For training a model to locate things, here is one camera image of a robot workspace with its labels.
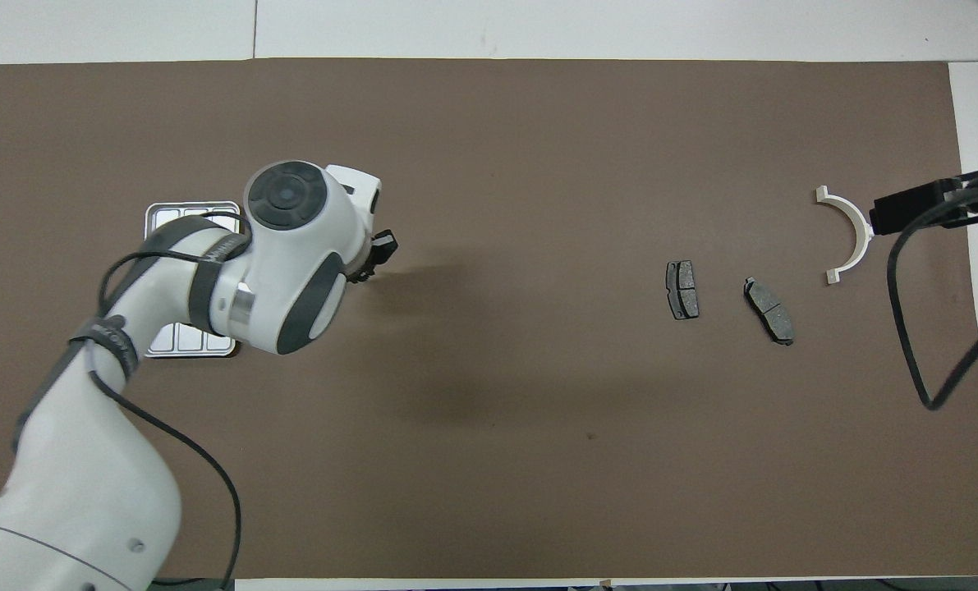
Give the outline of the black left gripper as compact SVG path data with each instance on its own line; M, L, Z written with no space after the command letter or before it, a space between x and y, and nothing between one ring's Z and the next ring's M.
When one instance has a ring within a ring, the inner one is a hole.
M386 264L398 250L398 242L393 231L376 233L369 243L369 249L353 273L347 274L349 283L364 283L374 276L377 266Z

